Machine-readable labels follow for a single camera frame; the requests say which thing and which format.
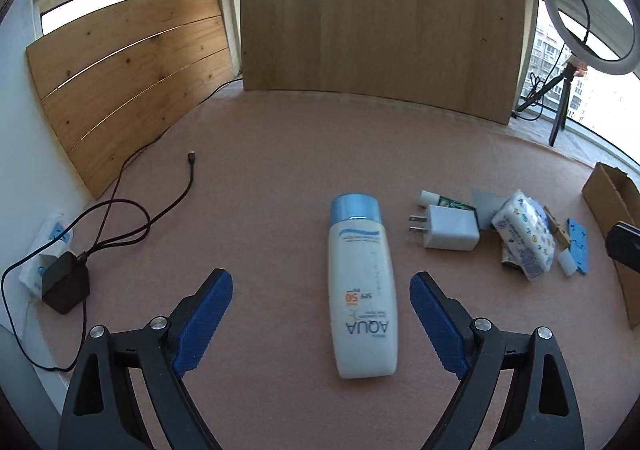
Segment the blue plastic phone stand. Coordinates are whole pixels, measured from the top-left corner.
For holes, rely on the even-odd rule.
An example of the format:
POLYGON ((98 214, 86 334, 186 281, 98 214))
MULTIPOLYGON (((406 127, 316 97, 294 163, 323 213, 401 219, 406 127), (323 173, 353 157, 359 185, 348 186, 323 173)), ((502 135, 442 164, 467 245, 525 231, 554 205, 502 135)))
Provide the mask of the blue plastic phone stand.
POLYGON ((588 272, 588 234, 587 230, 575 219, 567 219, 567 233, 570 237, 570 253, 576 263, 577 271, 583 275, 588 272))

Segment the white plastic cylinder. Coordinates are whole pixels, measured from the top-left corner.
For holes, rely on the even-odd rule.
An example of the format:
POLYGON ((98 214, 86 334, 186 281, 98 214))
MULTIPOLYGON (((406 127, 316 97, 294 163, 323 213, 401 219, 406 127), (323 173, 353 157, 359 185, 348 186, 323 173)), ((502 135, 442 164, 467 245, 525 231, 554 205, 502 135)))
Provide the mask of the white plastic cylinder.
POLYGON ((577 263, 568 248, 565 248, 564 251, 559 252, 558 262, 563 273, 567 277, 570 277, 577 272, 577 263))

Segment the patterned tissue pack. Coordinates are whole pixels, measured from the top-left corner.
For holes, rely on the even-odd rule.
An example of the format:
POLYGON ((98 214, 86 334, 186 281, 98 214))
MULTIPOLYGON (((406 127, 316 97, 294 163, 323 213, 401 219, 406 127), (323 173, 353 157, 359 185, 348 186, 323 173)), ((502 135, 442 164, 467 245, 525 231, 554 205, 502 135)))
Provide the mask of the patterned tissue pack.
POLYGON ((532 200, 522 191, 514 192, 491 218, 515 263, 528 280, 550 271, 555 240, 547 219, 537 213, 532 200))

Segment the white wall charger plug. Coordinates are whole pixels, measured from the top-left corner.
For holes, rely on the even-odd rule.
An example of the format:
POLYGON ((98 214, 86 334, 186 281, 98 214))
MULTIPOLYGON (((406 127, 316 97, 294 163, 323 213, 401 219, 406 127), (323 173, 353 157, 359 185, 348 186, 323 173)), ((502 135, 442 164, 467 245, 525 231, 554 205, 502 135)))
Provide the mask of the white wall charger plug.
POLYGON ((480 241, 474 211, 430 205, 422 215, 411 215, 409 230, 422 234, 424 248, 472 251, 480 241))

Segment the white sunscreen bottle blue cap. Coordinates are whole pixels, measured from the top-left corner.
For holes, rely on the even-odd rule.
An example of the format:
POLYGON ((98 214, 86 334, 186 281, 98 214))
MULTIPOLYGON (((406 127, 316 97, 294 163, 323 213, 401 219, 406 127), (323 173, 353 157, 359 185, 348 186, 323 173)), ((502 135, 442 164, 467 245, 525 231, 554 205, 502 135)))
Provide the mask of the white sunscreen bottle blue cap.
POLYGON ((371 195, 343 194, 331 203, 328 284, 338 375, 360 380, 394 374, 395 277, 380 205, 371 195))

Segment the brown cardboard box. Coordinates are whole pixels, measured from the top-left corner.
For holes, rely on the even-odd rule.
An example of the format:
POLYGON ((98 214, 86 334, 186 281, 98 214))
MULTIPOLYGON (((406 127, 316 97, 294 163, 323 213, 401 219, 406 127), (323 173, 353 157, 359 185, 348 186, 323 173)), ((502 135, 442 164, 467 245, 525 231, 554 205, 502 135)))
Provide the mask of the brown cardboard box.
MULTIPOLYGON (((582 187, 586 201, 597 224, 606 236, 619 222, 639 225, 639 191, 622 170, 597 163, 587 182, 582 187)), ((631 329, 639 325, 639 274, 614 262, 626 306, 628 324, 631 329)))

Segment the wooden clothespin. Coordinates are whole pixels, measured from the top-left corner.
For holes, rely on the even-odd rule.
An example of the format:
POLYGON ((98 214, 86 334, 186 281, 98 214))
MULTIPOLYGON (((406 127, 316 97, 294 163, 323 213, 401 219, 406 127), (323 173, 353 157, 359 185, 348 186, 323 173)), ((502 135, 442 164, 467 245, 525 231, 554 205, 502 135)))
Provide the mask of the wooden clothespin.
POLYGON ((565 228, 560 224, 559 220, 554 217, 551 210, 545 206, 544 212, 547 216, 548 228, 555 240, 561 246, 562 249, 570 247, 570 236, 566 232, 565 228))

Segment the dark grey card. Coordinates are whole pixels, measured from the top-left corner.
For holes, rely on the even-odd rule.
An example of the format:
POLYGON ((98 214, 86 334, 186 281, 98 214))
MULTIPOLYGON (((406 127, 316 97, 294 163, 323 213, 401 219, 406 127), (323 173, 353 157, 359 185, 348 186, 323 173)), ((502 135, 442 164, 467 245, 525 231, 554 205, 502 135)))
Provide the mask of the dark grey card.
POLYGON ((491 230, 492 218, 495 217, 509 198, 507 196, 484 192, 477 189, 472 190, 472 198, 473 207, 476 211, 478 227, 481 230, 491 230))

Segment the black tripod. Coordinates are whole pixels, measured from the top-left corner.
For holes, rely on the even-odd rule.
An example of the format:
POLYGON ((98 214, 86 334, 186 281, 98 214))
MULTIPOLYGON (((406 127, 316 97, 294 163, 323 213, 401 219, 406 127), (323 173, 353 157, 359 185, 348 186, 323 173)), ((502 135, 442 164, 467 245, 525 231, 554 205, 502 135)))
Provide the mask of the black tripod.
POLYGON ((556 86, 559 86, 559 84, 562 84, 559 105, 555 112, 555 118, 548 139, 550 147, 553 147, 555 144, 559 132, 565 129, 568 108, 570 107, 570 90, 572 90, 576 70, 577 68, 573 64, 567 63, 561 74, 546 82, 539 90, 534 91, 527 98, 524 98, 524 102, 518 104, 512 112, 512 115, 515 116, 518 113, 524 112, 524 110, 527 110, 529 106, 532 105, 544 107, 542 100, 547 93, 552 91, 556 86))

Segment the large wooden board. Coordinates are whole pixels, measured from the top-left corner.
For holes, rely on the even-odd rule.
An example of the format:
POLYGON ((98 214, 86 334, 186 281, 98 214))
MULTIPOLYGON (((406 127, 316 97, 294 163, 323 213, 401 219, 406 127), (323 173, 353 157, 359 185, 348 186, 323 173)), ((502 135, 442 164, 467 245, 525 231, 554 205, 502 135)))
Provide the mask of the large wooden board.
POLYGON ((506 124, 525 0, 241 0, 250 90, 393 98, 506 124))

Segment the slatted pine wood panel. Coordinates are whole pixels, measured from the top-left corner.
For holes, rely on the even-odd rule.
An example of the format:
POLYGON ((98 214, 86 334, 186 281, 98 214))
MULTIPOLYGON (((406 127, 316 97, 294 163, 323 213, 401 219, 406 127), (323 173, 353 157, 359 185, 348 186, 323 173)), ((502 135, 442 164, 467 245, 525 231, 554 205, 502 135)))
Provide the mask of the slatted pine wood panel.
POLYGON ((218 0, 127 0, 26 49, 44 115, 92 196, 233 77, 218 0))

